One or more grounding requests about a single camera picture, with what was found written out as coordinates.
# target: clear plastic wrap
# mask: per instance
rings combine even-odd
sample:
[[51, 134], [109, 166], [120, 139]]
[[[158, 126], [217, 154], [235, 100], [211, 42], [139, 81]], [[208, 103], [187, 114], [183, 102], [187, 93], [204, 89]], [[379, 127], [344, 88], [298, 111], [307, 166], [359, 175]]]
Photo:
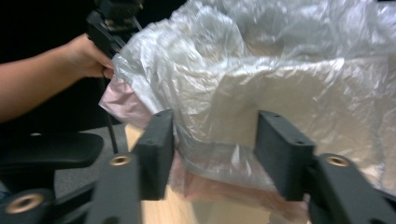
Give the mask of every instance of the clear plastic wrap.
[[[258, 110], [273, 111], [316, 142], [316, 153], [349, 157], [396, 194], [395, 12], [369, 0], [190, 0], [114, 57], [116, 80], [101, 106], [140, 127], [174, 109], [179, 169], [267, 192], [274, 187], [252, 149]], [[199, 191], [173, 174], [185, 196]]]

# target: black mount bracket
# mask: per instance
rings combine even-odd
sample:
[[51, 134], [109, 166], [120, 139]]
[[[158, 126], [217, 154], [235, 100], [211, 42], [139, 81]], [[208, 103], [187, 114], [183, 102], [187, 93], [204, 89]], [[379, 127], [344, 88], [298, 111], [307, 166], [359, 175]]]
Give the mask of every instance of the black mount bracket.
[[254, 153], [287, 201], [310, 196], [314, 224], [394, 224], [395, 197], [377, 189], [350, 159], [315, 156], [315, 145], [280, 115], [261, 111]]
[[141, 200], [161, 200], [174, 155], [173, 112], [155, 114], [131, 153], [107, 160], [99, 179], [62, 198], [29, 189], [0, 204], [0, 223], [140, 224]]

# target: human arm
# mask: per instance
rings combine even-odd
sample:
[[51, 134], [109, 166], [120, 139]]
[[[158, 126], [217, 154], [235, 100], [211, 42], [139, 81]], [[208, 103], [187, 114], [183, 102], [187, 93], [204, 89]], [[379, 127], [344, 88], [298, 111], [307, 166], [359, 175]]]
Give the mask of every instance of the human arm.
[[86, 35], [35, 57], [0, 64], [0, 123], [30, 111], [84, 77], [112, 74], [111, 60]]

